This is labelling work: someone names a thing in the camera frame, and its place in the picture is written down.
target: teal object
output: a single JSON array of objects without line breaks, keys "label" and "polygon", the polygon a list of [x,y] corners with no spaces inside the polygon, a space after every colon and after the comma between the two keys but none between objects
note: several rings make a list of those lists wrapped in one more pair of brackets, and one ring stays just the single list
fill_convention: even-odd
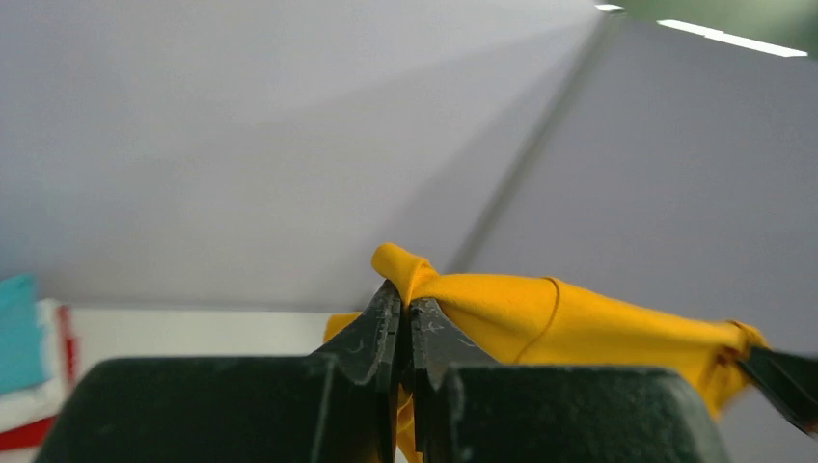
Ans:
[{"label": "teal object", "polygon": [[0,394],[48,379],[41,359],[42,337],[34,276],[19,275],[0,282]]}]

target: yellow cloth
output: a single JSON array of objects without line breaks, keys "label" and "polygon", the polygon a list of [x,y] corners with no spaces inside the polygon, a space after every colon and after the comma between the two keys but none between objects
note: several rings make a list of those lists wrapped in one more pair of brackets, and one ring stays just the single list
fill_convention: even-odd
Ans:
[{"label": "yellow cloth", "polygon": [[[629,365],[670,368],[701,395],[717,418],[749,379],[734,360],[760,333],[736,321],[690,320],[609,299],[554,278],[438,275],[428,260],[383,244],[372,267],[391,281],[404,306],[433,297],[483,350],[507,364]],[[355,313],[333,315],[324,340]],[[415,453],[412,397],[401,390],[397,443],[410,463]]]}]

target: gray wall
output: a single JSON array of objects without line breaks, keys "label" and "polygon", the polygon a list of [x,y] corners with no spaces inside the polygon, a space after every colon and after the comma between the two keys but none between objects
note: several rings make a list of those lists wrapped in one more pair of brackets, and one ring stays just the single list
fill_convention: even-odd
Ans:
[{"label": "gray wall", "polygon": [[[818,66],[627,23],[469,270],[556,275],[815,352]],[[757,393],[735,462],[814,462]]]},{"label": "gray wall", "polygon": [[503,2],[0,5],[0,277],[345,311],[451,259],[601,14]]}]

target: cloth fold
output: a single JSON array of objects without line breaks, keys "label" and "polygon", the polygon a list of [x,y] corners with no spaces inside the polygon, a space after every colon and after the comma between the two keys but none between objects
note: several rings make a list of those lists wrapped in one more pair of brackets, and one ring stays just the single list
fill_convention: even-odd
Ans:
[{"label": "cloth fold", "polygon": [[[439,275],[428,260],[392,243],[378,247],[372,267],[391,281],[404,307],[433,297],[446,316],[500,362],[543,365],[652,366],[677,371],[718,418],[749,379],[736,360],[766,345],[737,321],[700,321],[617,301],[555,278]],[[324,340],[355,317],[333,315]],[[400,392],[397,443],[415,452],[412,397]]]}]

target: ceiling light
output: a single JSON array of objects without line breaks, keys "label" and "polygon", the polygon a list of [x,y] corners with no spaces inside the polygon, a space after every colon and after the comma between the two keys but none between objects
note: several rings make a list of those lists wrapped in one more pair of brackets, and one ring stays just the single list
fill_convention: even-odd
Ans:
[{"label": "ceiling light", "polygon": [[726,34],[716,29],[710,29],[709,27],[696,26],[695,24],[677,21],[675,19],[664,19],[656,22],[665,27],[690,32],[691,34],[703,36],[705,39],[710,39],[712,41],[721,41],[732,45],[743,46],[745,48],[770,53],[772,55],[783,56],[785,58],[808,55],[808,53],[805,51],[787,48],[786,46],[773,45],[772,43],[766,43],[765,41],[754,41],[752,39]]}]

